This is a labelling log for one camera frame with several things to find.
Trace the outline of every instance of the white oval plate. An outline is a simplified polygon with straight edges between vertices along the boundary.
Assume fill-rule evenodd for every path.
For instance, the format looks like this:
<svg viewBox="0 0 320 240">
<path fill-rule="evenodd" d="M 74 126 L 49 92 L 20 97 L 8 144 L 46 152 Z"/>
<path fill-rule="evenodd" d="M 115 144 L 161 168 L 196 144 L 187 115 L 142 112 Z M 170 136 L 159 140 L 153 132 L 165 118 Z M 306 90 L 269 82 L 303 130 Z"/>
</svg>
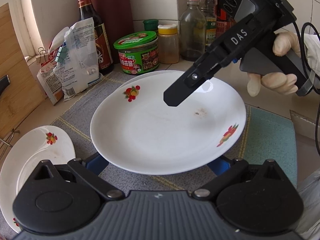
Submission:
<svg viewBox="0 0 320 240">
<path fill-rule="evenodd" d="M 169 107 L 163 93 L 180 76 L 149 76 L 107 97 L 90 125 L 97 151 L 122 169 L 166 175 L 201 167 L 230 149 L 246 121 L 242 98 L 213 78 L 178 107 Z M 135 100 L 128 101 L 127 89 Z"/>
<path fill-rule="evenodd" d="M 52 144 L 47 143 L 48 133 Z M 56 126 L 42 126 L 22 136 L 13 146 L 0 172 L 0 208 L 9 226 L 20 232 L 13 222 L 12 204 L 17 193 L 41 160 L 50 160 L 54 165 L 66 164 L 76 157 L 69 135 Z"/>
<path fill-rule="evenodd" d="M 124 86 L 129 85 L 132 82 L 140 80 L 142 78 L 151 77 L 151 76 L 154 76 L 154 75 L 159 75 L 159 74 L 164 74 L 164 73 L 170 73 L 170 72 L 180 73 L 180 75 L 182 75 L 184 73 L 184 71 L 180 71 L 180 70 L 156 70 L 156 71 L 153 71 L 153 72 L 144 73 L 142 75 L 136 76 L 136 77 L 128 80 L 126 83 L 124 83 L 120 87 L 118 87 L 117 90 L 123 88 Z"/>
</svg>

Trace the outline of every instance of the black cable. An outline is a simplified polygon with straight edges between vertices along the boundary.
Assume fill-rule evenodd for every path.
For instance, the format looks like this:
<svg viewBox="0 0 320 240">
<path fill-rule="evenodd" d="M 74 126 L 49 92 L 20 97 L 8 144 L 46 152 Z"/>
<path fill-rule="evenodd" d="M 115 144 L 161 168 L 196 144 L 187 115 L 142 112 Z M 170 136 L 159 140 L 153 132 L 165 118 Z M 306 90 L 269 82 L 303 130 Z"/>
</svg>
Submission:
<svg viewBox="0 0 320 240">
<path fill-rule="evenodd" d="M 294 22 L 293 25 L 294 25 L 294 28 L 296 29 L 296 33 L 297 33 L 298 40 L 299 40 L 303 71 L 305 73 L 305 76 L 308 77 L 309 75 L 308 75 L 307 69 L 310 72 L 312 71 L 312 69 L 309 66 L 308 59 L 307 59 L 307 56 L 306 56 L 306 50 L 305 50 L 305 46 L 304 46 L 305 30 L 306 30 L 306 28 L 308 26 L 311 26 L 313 28 L 315 34 L 317 35 L 317 37 L 319 39 L 319 42 L 320 42 L 320 35 L 319 35 L 316 27 L 312 23 L 305 23 L 303 25 L 302 30 L 301 30 L 301 35 L 300 35 L 299 28 L 298 28 L 297 24 Z M 320 81 L 320 77 L 317 75 L 317 73 L 315 73 L 315 78 Z M 320 89 L 317 89 L 315 86 L 313 86 L 312 88 L 318 95 L 320 95 Z M 316 148 L 317 148 L 318 154 L 320 156 L 320 147 L 319 147 L 319 142 L 318 142 L 319 117 L 320 117 L 320 103 L 319 103 L 319 107 L 318 107 L 318 113 L 317 113 L 317 119 L 316 119 L 316 129 L 315 129 Z"/>
</svg>

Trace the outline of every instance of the dark green lid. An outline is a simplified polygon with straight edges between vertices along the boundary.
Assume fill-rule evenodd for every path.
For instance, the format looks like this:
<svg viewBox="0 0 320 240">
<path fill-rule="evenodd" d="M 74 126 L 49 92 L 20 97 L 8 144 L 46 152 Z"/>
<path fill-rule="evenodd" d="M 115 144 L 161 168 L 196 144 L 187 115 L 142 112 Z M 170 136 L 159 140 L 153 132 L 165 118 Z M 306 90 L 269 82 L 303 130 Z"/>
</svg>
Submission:
<svg viewBox="0 0 320 240">
<path fill-rule="evenodd" d="M 129 49 L 139 47 L 150 41 L 153 41 L 157 34 L 153 31 L 144 31 L 132 33 L 117 40 L 113 46 L 115 49 Z"/>
<path fill-rule="evenodd" d="M 143 24 L 144 24 L 144 29 L 146 31 L 154 31 L 158 29 L 159 20 L 157 19 L 144 20 Z"/>
</svg>

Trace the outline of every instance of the placemat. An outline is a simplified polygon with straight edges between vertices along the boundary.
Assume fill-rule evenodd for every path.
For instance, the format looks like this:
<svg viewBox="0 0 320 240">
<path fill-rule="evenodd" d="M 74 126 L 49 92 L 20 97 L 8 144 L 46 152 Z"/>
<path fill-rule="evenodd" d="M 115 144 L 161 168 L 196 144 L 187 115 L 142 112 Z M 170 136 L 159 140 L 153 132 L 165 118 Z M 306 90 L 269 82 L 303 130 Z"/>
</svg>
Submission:
<svg viewBox="0 0 320 240">
<path fill-rule="evenodd" d="M 70 136 L 76 156 L 82 159 L 96 152 L 90 138 L 91 118 L 100 103 L 121 84 L 133 78 L 124 73 L 112 72 L 100 83 L 84 92 L 52 125 L 65 130 Z M 291 120 L 279 115 L 246 106 L 247 121 L 236 144 L 227 152 L 227 158 L 244 158 L 252 164 L 275 159 L 291 182 L 297 184 L 297 153 L 295 132 Z M 215 174 L 203 166 L 198 169 L 167 176 L 149 176 L 122 170 L 112 164 L 100 177 L 126 194 L 129 190 L 193 190 L 209 182 Z M 0 215 L 0 233 L 11 239 L 15 233 Z"/>
</svg>

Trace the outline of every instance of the finger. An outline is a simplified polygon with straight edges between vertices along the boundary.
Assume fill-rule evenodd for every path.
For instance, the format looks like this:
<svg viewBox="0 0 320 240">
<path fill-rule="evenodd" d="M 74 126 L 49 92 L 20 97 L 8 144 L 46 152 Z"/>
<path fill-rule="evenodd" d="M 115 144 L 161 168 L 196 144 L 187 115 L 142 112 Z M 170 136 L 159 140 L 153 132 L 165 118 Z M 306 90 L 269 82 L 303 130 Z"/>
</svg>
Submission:
<svg viewBox="0 0 320 240">
<path fill-rule="evenodd" d="M 284 95 L 290 95 L 298 91 L 298 87 L 294 85 L 288 92 L 284 93 Z"/>
<path fill-rule="evenodd" d="M 290 49 L 301 57 L 298 37 L 293 32 L 280 33 L 273 44 L 273 53 L 276 56 L 284 56 Z"/>
<path fill-rule="evenodd" d="M 247 90 L 250 96 L 255 97 L 259 94 L 261 88 L 261 76 L 259 74 L 248 73 Z"/>
<path fill-rule="evenodd" d="M 274 91 L 278 92 L 279 94 L 285 94 L 294 87 L 294 84 L 296 82 L 297 82 L 297 76 L 295 74 L 289 74 L 287 75 L 286 83 L 283 86 L 274 89 Z"/>
<path fill-rule="evenodd" d="M 287 76 L 281 72 L 269 73 L 262 77 L 261 84 L 269 89 L 283 86 L 287 82 Z"/>
</svg>

